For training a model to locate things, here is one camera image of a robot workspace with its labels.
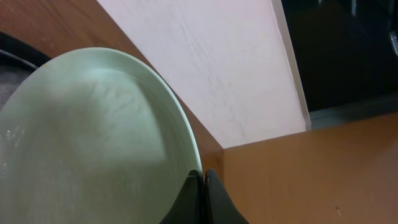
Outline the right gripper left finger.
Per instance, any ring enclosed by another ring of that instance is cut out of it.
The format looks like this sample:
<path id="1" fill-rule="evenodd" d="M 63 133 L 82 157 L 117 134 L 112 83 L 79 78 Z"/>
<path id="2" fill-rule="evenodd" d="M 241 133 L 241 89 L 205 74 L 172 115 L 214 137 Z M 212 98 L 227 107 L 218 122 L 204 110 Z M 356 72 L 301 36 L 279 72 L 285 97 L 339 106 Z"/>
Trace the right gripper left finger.
<path id="1" fill-rule="evenodd" d="M 204 224 L 203 188 L 203 176 L 191 170 L 160 224 Z"/>

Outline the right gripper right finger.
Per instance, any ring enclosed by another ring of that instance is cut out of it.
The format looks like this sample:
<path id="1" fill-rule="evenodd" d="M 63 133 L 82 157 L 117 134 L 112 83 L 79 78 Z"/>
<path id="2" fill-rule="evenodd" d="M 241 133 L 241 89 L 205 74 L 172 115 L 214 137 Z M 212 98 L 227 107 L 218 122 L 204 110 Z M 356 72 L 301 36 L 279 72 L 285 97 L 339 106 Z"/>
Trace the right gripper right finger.
<path id="1" fill-rule="evenodd" d="M 205 173 L 205 210 L 208 224 L 249 224 L 235 207 L 214 169 Z"/>

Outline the light green plate front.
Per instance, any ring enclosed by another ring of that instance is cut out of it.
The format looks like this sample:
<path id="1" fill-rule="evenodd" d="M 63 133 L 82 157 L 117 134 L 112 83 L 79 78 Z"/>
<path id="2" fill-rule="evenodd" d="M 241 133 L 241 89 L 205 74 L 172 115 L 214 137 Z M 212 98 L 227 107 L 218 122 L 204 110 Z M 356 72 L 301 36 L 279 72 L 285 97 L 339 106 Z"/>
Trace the light green plate front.
<path id="1" fill-rule="evenodd" d="M 1 109 L 2 223 L 158 223 L 191 170 L 178 99 L 118 50 L 51 59 Z"/>

